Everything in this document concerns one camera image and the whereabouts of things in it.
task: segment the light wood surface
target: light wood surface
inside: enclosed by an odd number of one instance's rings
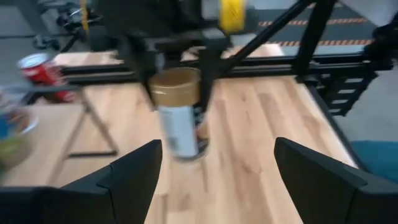
[[[281,54],[277,45],[263,45],[252,57]],[[99,63],[108,62],[106,55],[96,57]],[[86,63],[76,57],[68,60],[67,55],[56,61]],[[164,139],[158,114],[149,109],[138,84],[86,90],[119,144],[121,156],[153,139]],[[164,144],[159,183],[146,224],[301,223],[274,159],[279,136],[355,166],[306,87],[293,77],[218,80],[206,118],[211,143],[202,160],[175,162]],[[73,151],[107,148],[90,125],[89,121],[83,125]],[[69,159],[53,184],[65,185],[113,159]]]
[[[27,109],[39,119],[27,135],[30,155],[1,178],[2,186],[51,184],[83,110],[80,105],[35,105]]]

